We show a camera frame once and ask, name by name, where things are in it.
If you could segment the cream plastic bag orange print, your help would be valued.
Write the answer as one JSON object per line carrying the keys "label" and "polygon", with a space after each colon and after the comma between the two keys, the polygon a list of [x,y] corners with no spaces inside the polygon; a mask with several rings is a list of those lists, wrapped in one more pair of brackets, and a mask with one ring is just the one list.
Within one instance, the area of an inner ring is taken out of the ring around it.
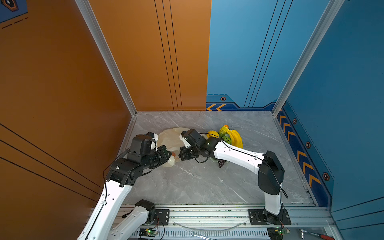
{"label": "cream plastic bag orange print", "polygon": [[166,146],[167,150],[172,154],[171,158],[165,164],[163,164],[163,167],[170,168],[173,167],[175,163],[181,161],[181,158],[179,157],[181,152],[180,148],[184,147],[185,144],[180,139],[180,137],[182,132],[188,130],[188,128],[171,128],[164,130],[158,135],[158,146]]}

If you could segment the yellow banana bunch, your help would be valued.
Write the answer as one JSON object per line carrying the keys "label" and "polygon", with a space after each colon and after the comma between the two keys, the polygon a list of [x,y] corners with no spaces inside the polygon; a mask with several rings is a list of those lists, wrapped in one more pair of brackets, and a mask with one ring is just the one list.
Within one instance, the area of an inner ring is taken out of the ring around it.
{"label": "yellow banana bunch", "polygon": [[243,149],[243,140],[240,134],[236,130],[228,130],[227,134],[231,139],[231,145],[237,148]]}

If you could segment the dark purple grape bunch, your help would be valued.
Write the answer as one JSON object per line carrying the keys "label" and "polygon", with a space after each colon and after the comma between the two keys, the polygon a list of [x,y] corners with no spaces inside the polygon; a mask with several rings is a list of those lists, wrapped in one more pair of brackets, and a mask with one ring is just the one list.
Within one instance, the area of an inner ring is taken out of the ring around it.
{"label": "dark purple grape bunch", "polygon": [[219,162],[218,162],[218,167],[219,167],[219,168],[223,167],[225,163],[226,163],[225,160],[219,160]]}

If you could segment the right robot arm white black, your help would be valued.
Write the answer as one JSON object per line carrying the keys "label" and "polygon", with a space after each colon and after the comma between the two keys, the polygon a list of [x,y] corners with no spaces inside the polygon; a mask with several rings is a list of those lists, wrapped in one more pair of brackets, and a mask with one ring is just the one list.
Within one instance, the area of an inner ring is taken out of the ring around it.
{"label": "right robot arm white black", "polygon": [[256,153],[232,146],[222,139],[203,136],[183,137],[179,157],[181,160],[196,159],[200,156],[224,160],[243,167],[258,176],[258,186],[265,194],[265,206],[262,211],[262,222],[268,225],[280,225],[285,217],[282,203],[282,188],[285,170],[276,154],[267,151]]}

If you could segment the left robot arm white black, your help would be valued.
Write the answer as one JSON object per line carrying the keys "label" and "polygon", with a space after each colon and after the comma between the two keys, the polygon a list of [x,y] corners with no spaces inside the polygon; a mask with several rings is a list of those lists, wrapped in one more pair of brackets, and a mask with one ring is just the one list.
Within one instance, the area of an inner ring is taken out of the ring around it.
{"label": "left robot arm white black", "polygon": [[156,205],[146,200],[139,201],[131,213],[115,228],[113,222],[123,201],[144,170],[153,170],[165,164],[172,153],[166,146],[134,148],[126,150],[111,165],[104,177],[105,185],[100,199],[80,240],[127,240],[140,226],[151,224],[156,215]]}

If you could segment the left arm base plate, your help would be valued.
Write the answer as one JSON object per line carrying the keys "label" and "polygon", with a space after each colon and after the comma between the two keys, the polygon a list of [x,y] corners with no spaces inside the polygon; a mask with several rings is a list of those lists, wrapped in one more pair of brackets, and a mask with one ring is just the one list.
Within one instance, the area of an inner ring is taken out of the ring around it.
{"label": "left arm base plate", "polygon": [[155,209],[154,217],[150,225],[155,226],[160,224],[161,226],[162,225],[168,226],[169,220],[170,220],[170,209]]}

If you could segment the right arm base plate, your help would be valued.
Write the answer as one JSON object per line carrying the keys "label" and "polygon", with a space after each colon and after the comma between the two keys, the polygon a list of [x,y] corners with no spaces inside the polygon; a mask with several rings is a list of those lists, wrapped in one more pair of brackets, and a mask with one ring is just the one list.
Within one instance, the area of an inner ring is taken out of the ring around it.
{"label": "right arm base plate", "polygon": [[262,209],[249,209],[249,219],[252,226],[256,225],[285,225],[292,224],[288,211],[281,209],[280,213],[274,215]]}

